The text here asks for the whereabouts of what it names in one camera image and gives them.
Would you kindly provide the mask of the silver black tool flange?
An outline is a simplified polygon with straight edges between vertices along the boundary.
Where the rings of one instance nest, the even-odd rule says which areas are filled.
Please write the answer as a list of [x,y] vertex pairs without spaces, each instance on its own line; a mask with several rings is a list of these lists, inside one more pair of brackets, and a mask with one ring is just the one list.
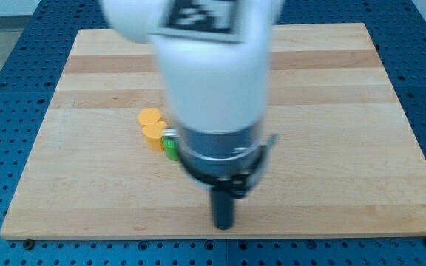
[[165,136],[174,142],[178,161],[196,182],[244,198],[264,175],[277,135],[263,136],[262,123],[237,132],[207,134],[169,126]]

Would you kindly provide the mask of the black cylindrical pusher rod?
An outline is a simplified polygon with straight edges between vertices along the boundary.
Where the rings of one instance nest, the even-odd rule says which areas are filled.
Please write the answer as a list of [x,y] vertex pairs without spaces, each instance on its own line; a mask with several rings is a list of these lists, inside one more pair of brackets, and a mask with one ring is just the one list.
[[228,230],[234,223],[234,199],[227,191],[213,188],[210,191],[212,220],[216,228]]

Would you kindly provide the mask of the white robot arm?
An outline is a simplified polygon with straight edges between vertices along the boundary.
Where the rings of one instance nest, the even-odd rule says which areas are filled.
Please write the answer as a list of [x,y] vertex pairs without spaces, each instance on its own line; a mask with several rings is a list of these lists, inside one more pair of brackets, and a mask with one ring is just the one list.
[[267,166],[265,137],[272,28],[281,1],[102,0],[108,25],[153,46],[186,173],[210,191],[214,225],[234,224],[234,202]]

